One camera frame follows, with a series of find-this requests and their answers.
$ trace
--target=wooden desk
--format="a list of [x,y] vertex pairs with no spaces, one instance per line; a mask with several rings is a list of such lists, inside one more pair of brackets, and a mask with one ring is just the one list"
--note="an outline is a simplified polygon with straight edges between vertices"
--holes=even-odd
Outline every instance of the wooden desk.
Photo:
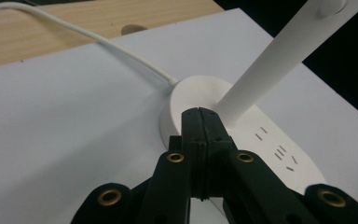
[[[213,0],[104,0],[40,7],[105,37],[128,24],[147,28],[223,11]],[[92,40],[27,13],[0,10],[0,65],[88,44]]]

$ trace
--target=dark floor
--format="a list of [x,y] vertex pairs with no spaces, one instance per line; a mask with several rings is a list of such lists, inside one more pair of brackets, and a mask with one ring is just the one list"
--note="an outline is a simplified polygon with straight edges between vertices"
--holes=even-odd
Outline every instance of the dark floor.
[[[224,9],[240,7],[272,36],[305,0],[214,0]],[[304,64],[358,109],[358,14],[316,49]]]

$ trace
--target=white cable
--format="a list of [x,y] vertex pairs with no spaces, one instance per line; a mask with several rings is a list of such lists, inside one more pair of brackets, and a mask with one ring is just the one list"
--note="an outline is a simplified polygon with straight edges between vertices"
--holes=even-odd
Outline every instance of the white cable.
[[168,83],[174,87],[179,81],[178,79],[176,79],[175,77],[172,77],[171,75],[169,75],[168,73],[164,72],[162,69],[158,68],[157,66],[153,65],[152,63],[148,62],[146,59],[142,58],[141,56],[131,52],[128,49],[123,48],[122,46],[120,46],[119,44],[115,44],[113,42],[111,42],[109,39],[101,36],[101,35],[97,35],[89,30],[86,30],[84,28],[81,28],[79,26],[76,26],[72,23],[69,23],[67,21],[63,21],[53,15],[48,14],[45,11],[40,10],[39,8],[36,7],[31,7],[22,3],[15,3],[15,2],[5,2],[5,3],[0,3],[0,9],[4,9],[4,8],[12,8],[12,9],[17,9],[17,10],[21,10],[21,11],[25,11],[31,14],[34,14],[36,16],[48,19],[50,21],[53,21],[57,24],[59,24],[60,26],[63,26],[65,28],[68,28],[72,31],[78,32],[82,35],[85,35],[89,38],[95,39],[97,41],[99,41],[100,43],[106,45],[107,47],[116,49],[124,54],[127,54],[128,56],[132,57],[134,60],[138,61],[139,63],[143,64],[144,66],[150,68],[152,71],[154,71],[156,74],[158,74],[159,76],[161,76],[162,78],[164,78],[165,80],[168,81]]

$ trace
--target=power strip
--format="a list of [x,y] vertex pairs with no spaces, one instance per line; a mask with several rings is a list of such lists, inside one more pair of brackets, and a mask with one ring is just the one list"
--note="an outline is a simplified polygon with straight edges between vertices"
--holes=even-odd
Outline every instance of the power strip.
[[[180,135],[183,111],[192,107],[213,110],[230,87],[231,84],[215,77],[194,76],[181,81],[161,113],[164,144],[168,146],[170,135]],[[248,109],[234,127],[227,127],[227,131],[237,148],[260,156],[288,188],[303,194],[307,186],[325,183],[312,159],[256,105]],[[222,199],[212,201],[223,211]]]

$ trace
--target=wood grain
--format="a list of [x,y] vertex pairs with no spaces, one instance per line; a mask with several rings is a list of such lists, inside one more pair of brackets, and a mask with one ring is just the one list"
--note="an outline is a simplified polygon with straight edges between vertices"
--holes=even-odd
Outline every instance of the wood grain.
[[[212,0],[102,0],[40,7],[105,37],[121,28],[147,28],[223,11]],[[0,64],[88,44],[92,40],[27,13],[0,10]]]

